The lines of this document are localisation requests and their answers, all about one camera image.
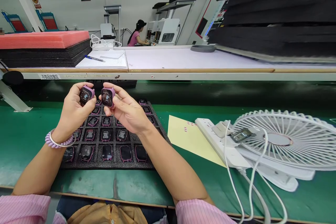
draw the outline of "warning sign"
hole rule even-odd
[[[40,5],[39,0],[32,0],[32,1],[33,1],[33,4],[35,5],[36,9],[41,9],[41,5]]]

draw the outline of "yellow paper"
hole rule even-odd
[[[169,115],[168,137],[172,144],[226,167],[195,123]]]

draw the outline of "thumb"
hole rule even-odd
[[[115,107],[120,109],[122,112],[125,112],[126,114],[131,113],[132,107],[127,103],[124,103],[123,101],[119,100],[118,97],[114,96],[112,101]]]
[[[82,113],[85,115],[89,115],[96,105],[97,98],[94,96],[91,100],[89,100],[84,107],[82,108]]]

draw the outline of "green work surface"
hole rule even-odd
[[[53,129],[62,109],[60,102],[27,102],[33,106],[29,113],[14,113],[0,103],[1,149],[0,187],[13,187],[30,160],[44,144],[45,135]],[[173,115],[188,121],[209,118],[234,121],[241,114],[256,110],[248,107],[153,105],[163,127],[168,130],[168,117]],[[329,120],[326,111],[310,111],[312,116]],[[179,147],[174,148],[187,160],[204,183],[209,195],[224,212],[239,214],[226,168],[205,160]],[[248,184],[235,170],[231,170],[244,209],[249,209]],[[289,219],[318,223],[334,222],[336,208],[336,172],[317,172],[312,181],[299,181],[296,192],[285,192],[273,187],[287,207]],[[281,206],[259,176],[255,185],[263,195],[273,218],[281,218]],[[161,178],[153,170],[60,170],[51,191],[110,198],[121,201],[173,206],[172,198]],[[255,198],[255,215],[263,216]]]

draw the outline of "fan guard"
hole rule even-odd
[[[268,133],[265,158],[305,169],[336,169],[336,128],[331,124],[287,110],[259,110],[240,116],[233,128],[239,131],[251,126],[264,128]],[[264,145],[264,131],[242,143],[259,155]]]

